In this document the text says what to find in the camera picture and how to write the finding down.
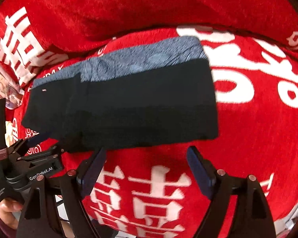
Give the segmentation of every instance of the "folded clothing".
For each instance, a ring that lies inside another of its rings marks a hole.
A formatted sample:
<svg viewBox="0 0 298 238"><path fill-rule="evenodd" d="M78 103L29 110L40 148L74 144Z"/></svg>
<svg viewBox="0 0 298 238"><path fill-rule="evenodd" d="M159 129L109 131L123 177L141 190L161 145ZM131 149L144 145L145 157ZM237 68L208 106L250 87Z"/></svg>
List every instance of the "folded clothing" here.
<svg viewBox="0 0 298 238"><path fill-rule="evenodd" d="M22 124L57 140L81 137L80 151L214 139L207 58L189 36L89 58L36 79Z"/></svg>

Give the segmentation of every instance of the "metal screw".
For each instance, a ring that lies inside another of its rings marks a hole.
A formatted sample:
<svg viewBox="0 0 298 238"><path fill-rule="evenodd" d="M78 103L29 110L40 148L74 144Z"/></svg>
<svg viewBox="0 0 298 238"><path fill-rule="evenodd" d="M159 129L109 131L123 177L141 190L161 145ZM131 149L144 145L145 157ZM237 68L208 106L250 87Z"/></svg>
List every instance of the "metal screw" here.
<svg viewBox="0 0 298 238"><path fill-rule="evenodd" d="M224 171L223 169L218 169L218 170L217 170L217 174L218 174L219 176L224 176L226 173L225 173L225 171Z"/></svg>
<svg viewBox="0 0 298 238"><path fill-rule="evenodd" d="M44 179L44 175L39 175L38 177L37 177L37 181L42 181Z"/></svg>
<svg viewBox="0 0 298 238"><path fill-rule="evenodd" d="M74 176L74 175L76 175L76 170L74 170L74 169L69 170L69 171L67 172L67 175L68 175L68 176Z"/></svg>
<svg viewBox="0 0 298 238"><path fill-rule="evenodd" d="M250 175L250 176L249 176L249 179L250 179L251 181L256 181L256 177L255 177L254 175Z"/></svg>

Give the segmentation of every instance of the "human hand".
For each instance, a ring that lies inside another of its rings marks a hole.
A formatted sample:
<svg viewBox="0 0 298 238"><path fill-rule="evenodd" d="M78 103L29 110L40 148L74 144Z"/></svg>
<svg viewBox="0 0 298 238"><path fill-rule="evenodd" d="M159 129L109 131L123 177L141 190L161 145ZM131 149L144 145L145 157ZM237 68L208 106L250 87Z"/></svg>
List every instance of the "human hand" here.
<svg viewBox="0 0 298 238"><path fill-rule="evenodd" d="M71 225L68 222L61 221L64 234L67 238L75 238Z"/></svg>
<svg viewBox="0 0 298 238"><path fill-rule="evenodd" d="M21 205L19 202L16 202L10 198L6 198L0 202L0 219L7 226L16 230L18 228L19 222L16 220L12 212L21 211L22 208L23 205Z"/></svg>

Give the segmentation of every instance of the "gray-blue fabric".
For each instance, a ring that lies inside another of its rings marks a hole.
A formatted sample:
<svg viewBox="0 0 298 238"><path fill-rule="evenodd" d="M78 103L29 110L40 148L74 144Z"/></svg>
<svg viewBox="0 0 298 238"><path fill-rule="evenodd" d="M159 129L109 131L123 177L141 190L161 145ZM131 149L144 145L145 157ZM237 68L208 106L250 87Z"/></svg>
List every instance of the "gray-blue fabric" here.
<svg viewBox="0 0 298 238"><path fill-rule="evenodd" d="M45 78L34 80L32 88L72 78L77 74L80 74L81 82L99 82L206 58L198 38L168 38L154 44L128 47L77 62Z"/></svg>

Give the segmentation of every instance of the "red fabric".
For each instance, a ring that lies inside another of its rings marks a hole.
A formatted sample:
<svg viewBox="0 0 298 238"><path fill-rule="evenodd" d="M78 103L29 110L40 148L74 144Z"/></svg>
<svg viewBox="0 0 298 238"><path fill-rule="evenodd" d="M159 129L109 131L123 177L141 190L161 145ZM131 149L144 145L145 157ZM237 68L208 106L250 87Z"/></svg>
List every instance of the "red fabric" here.
<svg viewBox="0 0 298 238"><path fill-rule="evenodd" d="M246 177L254 174L267 195L274 220L286 216L298 202L298 62L278 47L210 29L165 28L126 35L111 41L93 55L102 56L116 49L187 34L200 38L210 60L213 78L219 79L220 74L224 74L222 80L215 82L219 137L185 144L109 151L94 191L84 200L89 215L100 223L138 237L190 238L198 228L209 202L201 195L186 162L189 145L195 145L215 167L225 169L230 175ZM219 58L232 65L221 66ZM65 62L51 67L38 77L69 65ZM238 87L242 87L242 92L228 95ZM253 96L250 96L250 87L253 87ZM27 89L23 105L15 110L14 124L19 138L35 134L21 126L29 92ZM41 150L54 142L48 140L41 144ZM66 170L77 168L89 155L88 152L65 153ZM149 180L149 183L139 183L135 178ZM234 200L220 237L226 237L233 211Z"/></svg>
<svg viewBox="0 0 298 238"><path fill-rule="evenodd" d="M16 14L22 9L25 14ZM18 30L7 28L13 15L12 24ZM298 15L287 0L5 0L0 6L0 39L7 34L2 45L12 45L0 61L13 80L25 87L40 70L38 66L99 48L113 36L189 23L268 38L298 50L288 40L298 31ZM22 40L29 33L34 39ZM14 63L7 59L9 53Z"/></svg>
<svg viewBox="0 0 298 238"><path fill-rule="evenodd" d="M8 108L5 108L6 110L6 121L11 121L13 120L13 115L14 115L14 110L10 110Z"/></svg>

